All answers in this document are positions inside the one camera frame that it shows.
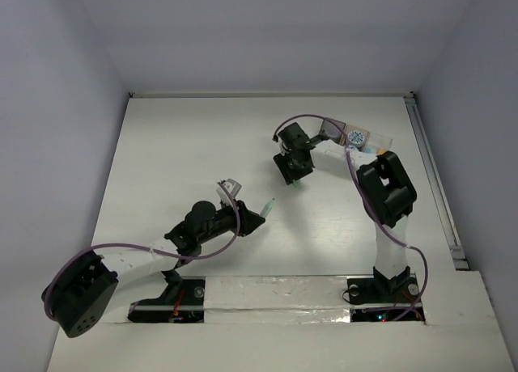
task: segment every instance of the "metal frame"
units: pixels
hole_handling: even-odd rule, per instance
[[[461,240],[456,231],[455,222],[453,221],[452,212],[444,193],[443,184],[440,181],[437,166],[431,153],[430,143],[428,143],[427,134],[422,125],[421,116],[419,115],[418,105],[413,96],[405,97],[405,106],[414,130],[415,139],[418,143],[419,152],[421,153],[422,162],[427,172],[428,181],[430,182],[431,192],[434,196],[435,206],[439,212],[439,218],[443,225],[444,235],[448,241],[450,252],[452,253],[455,268],[460,271],[469,271],[469,264],[466,260],[464,249],[461,246]]]

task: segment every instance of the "white table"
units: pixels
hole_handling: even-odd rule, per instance
[[[316,113],[393,138],[416,190],[407,237],[424,250],[430,281],[420,323],[117,324],[84,336],[60,332],[49,370],[505,370],[511,362],[478,273],[456,272],[403,98],[131,99],[94,243],[143,243],[170,231],[215,182],[233,178],[267,223],[222,255],[193,262],[182,276],[369,274],[372,222],[351,183],[321,171],[287,187],[272,157],[280,122]],[[316,119],[298,119],[312,136]],[[204,244],[221,247],[228,235]],[[422,283],[422,263],[409,253]]]

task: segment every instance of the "wall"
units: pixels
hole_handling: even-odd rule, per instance
[[[473,0],[418,106],[462,245],[518,367],[516,0]]]
[[[131,91],[410,91],[470,0],[83,0]]]
[[[0,0],[0,370],[46,370],[41,291],[90,243],[127,93],[80,0]]]

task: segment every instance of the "white wall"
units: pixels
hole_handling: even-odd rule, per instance
[[[91,241],[127,93],[80,0],[0,0],[0,370],[46,370],[41,291]]]
[[[83,0],[131,91],[410,91],[470,0]]]
[[[418,92],[457,229],[518,367],[518,0],[473,0]]]

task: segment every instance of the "robotic arm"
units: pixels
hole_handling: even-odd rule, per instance
[[[412,213],[417,193],[396,154],[382,155],[347,150],[325,135],[309,136],[296,122],[281,130],[274,140],[280,139],[281,152],[274,156],[286,184],[292,184],[312,173],[313,168],[355,180],[369,206],[367,214],[376,224],[376,263],[373,278],[348,282],[350,302],[394,303],[404,287],[416,283],[410,275],[404,246],[395,244],[381,229],[405,241],[407,219]],[[346,161],[346,152],[356,176]]]
[[[156,306],[181,301],[183,281],[176,270],[192,260],[215,256],[225,248],[200,257],[203,243],[228,231],[241,237],[249,235],[265,222],[268,206],[261,214],[248,210],[243,201],[235,200],[240,190],[241,185],[234,180],[221,182],[217,189],[221,209],[216,210],[209,201],[195,203],[184,221],[147,247],[101,244],[76,256],[49,285],[51,291],[47,287],[42,294],[51,318],[59,322],[68,337],[80,336],[99,322],[117,289],[153,273],[162,273],[167,282],[165,290],[157,298],[136,303]],[[100,248],[104,247],[131,249],[101,255]],[[156,254],[174,247],[178,255]]]

